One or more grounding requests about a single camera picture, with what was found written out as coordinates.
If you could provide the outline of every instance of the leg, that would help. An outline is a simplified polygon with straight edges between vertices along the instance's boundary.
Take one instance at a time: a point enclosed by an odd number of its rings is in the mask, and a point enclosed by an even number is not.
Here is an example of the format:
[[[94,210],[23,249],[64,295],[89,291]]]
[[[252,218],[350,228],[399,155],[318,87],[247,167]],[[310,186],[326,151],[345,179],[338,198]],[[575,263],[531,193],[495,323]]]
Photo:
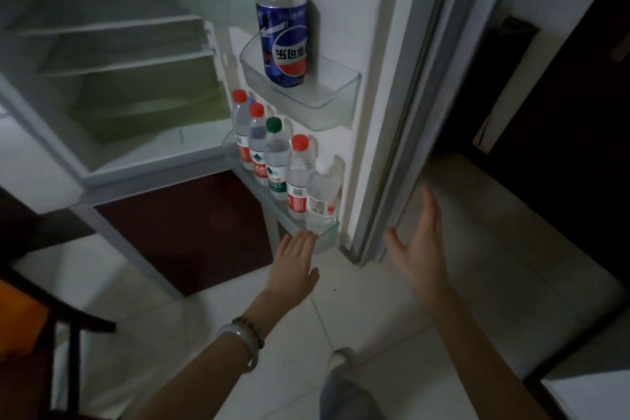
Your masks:
[[[321,420],[385,420],[372,394],[351,381],[345,354],[334,352],[328,365],[326,382],[319,394]]]

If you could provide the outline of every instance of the blue soda can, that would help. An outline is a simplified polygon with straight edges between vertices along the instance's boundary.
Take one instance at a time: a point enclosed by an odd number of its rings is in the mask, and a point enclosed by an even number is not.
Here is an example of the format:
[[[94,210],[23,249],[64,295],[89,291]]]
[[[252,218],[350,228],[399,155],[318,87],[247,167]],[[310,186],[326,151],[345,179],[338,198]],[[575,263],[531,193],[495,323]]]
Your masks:
[[[281,87],[295,87],[306,72],[306,0],[258,0],[264,72]]]

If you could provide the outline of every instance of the left hand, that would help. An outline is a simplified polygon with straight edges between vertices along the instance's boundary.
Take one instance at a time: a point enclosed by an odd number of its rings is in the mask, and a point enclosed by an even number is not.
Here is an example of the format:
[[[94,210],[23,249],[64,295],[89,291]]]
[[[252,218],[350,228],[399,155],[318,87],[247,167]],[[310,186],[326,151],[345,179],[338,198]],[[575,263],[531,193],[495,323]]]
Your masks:
[[[286,234],[273,260],[263,294],[276,299],[288,312],[300,305],[319,280],[319,270],[311,271],[311,255],[318,236],[310,231]]]

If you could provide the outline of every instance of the bottle label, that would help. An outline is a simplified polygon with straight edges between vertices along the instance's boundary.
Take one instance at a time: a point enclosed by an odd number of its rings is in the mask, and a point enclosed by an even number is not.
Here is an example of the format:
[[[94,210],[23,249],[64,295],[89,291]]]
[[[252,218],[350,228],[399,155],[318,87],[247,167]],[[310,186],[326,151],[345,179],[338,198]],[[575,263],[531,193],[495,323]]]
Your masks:
[[[241,160],[246,163],[251,163],[251,156],[249,155],[249,144],[247,136],[236,135],[236,144],[238,145],[239,153],[241,154]]]
[[[287,183],[288,209],[296,213],[306,212],[306,186],[293,186]]]
[[[320,199],[315,199],[312,196],[306,195],[308,198],[307,206],[311,213],[315,213],[317,215],[322,216],[332,216],[335,213],[335,205],[328,204],[326,201],[321,201]]]
[[[276,193],[287,192],[287,166],[267,165],[267,177],[269,178],[269,189]]]
[[[254,174],[259,178],[267,177],[267,166],[264,164],[264,152],[249,150],[249,155],[254,163]]]

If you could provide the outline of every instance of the water bottle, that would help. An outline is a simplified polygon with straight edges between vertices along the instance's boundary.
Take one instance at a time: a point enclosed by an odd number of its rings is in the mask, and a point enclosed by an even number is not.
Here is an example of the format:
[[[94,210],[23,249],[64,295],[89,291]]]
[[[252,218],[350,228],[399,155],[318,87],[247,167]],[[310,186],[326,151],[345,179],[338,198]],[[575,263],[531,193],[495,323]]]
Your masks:
[[[264,139],[264,162],[267,164],[269,191],[276,200],[287,199],[287,162],[291,144],[282,131],[282,120],[272,116],[267,120],[267,136]]]
[[[341,185],[332,172],[333,158],[319,156],[306,184],[306,228],[321,234],[335,224],[335,204]]]
[[[251,156],[254,165],[256,181],[267,186],[267,167],[264,164],[264,138],[267,136],[267,118],[264,116],[264,106],[260,103],[252,103],[249,106],[249,114],[251,115],[247,139],[249,156]]]
[[[293,150],[287,163],[288,214],[301,220],[306,216],[306,183],[313,174],[313,155],[309,151],[309,138],[295,135]]]
[[[245,90],[234,90],[232,92],[232,125],[234,127],[234,135],[236,136],[236,144],[241,154],[241,163],[248,170],[254,169],[254,163],[249,156],[249,144],[247,137],[249,136],[249,125],[251,123],[251,115],[249,114],[248,97]]]

